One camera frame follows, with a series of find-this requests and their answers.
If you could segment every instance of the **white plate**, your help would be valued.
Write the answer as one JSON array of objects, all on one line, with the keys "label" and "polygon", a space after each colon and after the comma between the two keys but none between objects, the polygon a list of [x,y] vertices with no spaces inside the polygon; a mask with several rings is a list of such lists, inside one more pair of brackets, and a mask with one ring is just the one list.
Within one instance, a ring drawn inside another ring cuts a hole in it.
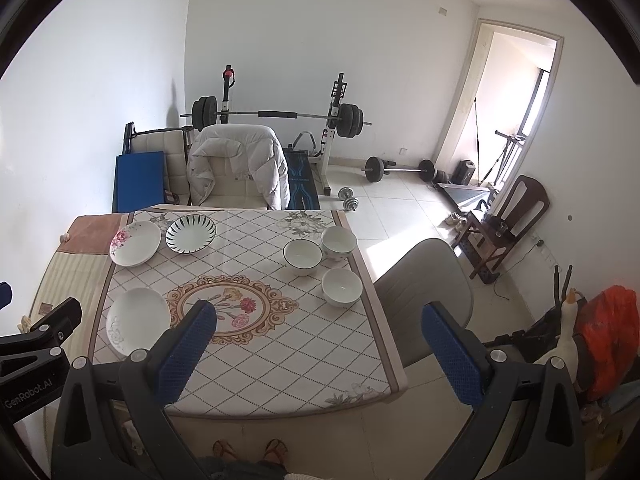
[{"label": "white plate", "polygon": [[135,267],[150,259],[160,245],[162,233],[152,222],[135,222],[123,227],[111,240],[109,254],[121,267]]},{"label": "white plate", "polygon": [[208,246],[216,236],[216,224],[208,216],[186,215],[166,230],[166,246],[180,254],[191,254]]},{"label": "white plate", "polygon": [[122,355],[138,348],[150,350],[171,325],[166,300],[150,288],[132,288],[107,313],[107,338]]}]

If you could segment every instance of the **foot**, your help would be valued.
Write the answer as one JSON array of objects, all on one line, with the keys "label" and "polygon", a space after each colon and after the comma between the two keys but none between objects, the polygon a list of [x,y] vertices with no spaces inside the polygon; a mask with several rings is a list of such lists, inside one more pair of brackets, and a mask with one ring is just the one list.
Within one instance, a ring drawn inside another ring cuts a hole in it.
[{"label": "foot", "polygon": [[226,462],[238,460],[235,450],[226,440],[217,440],[212,449],[213,456],[221,458]]},{"label": "foot", "polygon": [[284,467],[288,453],[289,450],[284,442],[275,438],[267,444],[267,449],[264,451],[264,457],[262,459],[274,464],[280,464]]}]

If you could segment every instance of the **chair leg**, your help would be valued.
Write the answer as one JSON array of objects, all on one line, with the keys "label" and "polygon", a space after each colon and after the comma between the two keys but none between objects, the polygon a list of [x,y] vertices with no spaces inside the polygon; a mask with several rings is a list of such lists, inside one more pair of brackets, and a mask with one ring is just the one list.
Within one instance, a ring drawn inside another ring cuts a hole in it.
[{"label": "chair leg", "polygon": [[494,248],[494,250],[491,251],[490,254],[488,254],[487,256],[485,256],[480,260],[480,263],[476,265],[476,268],[474,269],[474,271],[469,275],[470,280],[474,279],[478,275],[478,272],[480,271],[481,267],[485,265],[487,261],[495,254],[495,251],[497,251],[497,249]]},{"label": "chair leg", "polygon": [[504,251],[504,253],[500,255],[500,257],[496,260],[495,265],[492,267],[492,270],[498,268],[502,261],[507,257],[507,254],[509,254],[509,251]]},{"label": "chair leg", "polygon": [[460,244],[460,242],[464,239],[464,237],[468,236],[469,229],[471,229],[471,227],[472,227],[471,222],[467,220],[463,231],[458,236],[456,236],[455,240],[453,240],[453,243],[451,244],[452,249],[455,249]]}]

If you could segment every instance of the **cable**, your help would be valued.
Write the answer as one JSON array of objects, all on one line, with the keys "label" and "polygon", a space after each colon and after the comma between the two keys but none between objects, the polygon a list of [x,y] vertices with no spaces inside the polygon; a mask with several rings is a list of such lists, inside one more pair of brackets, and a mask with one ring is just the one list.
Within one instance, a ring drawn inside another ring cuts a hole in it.
[{"label": "cable", "polygon": [[480,130],[478,129],[478,98],[474,98],[476,110],[476,150],[478,151],[478,178],[480,178]]},{"label": "cable", "polygon": [[495,279],[495,281],[494,281],[494,294],[495,294],[496,296],[498,296],[498,298],[503,298],[504,300],[511,301],[509,298],[507,298],[507,297],[505,297],[505,296],[501,296],[500,294],[498,294],[498,293],[495,291],[495,286],[497,285],[498,280],[499,280],[501,277],[506,276],[506,275],[507,275],[507,274],[509,274],[513,269],[515,269],[515,268],[516,268],[516,266],[517,266],[519,263],[522,263],[522,261],[523,261],[527,256],[529,256],[529,253],[530,253],[533,249],[535,249],[536,247],[538,247],[538,244],[535,244],[532,248],[530,248],[530,249],[529,249],[529,251],[527,251],[527,254],[525,254],[525,255],[520,259],[520,261],[519,261],[519,262],[517,262],[516,264],[514,264],[514,266],[513,266],[513,267],[511,267],[509,270],[507,270],[507,272],[505,272],[504,274],[501,274],[500,276],[498,276],[498,277]]}]

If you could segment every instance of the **orange plastic bag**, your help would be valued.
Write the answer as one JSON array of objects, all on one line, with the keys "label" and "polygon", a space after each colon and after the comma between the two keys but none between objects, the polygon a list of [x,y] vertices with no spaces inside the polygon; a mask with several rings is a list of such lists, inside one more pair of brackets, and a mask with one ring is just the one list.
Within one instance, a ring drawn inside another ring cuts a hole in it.
[{"label": "orange plastic bag", "polygon": [[595,380],[587,397],[597,400],[620,385],[638,356],[636,293],[610,286],[580,309],[574,332],[584,337],[593,356]]}]

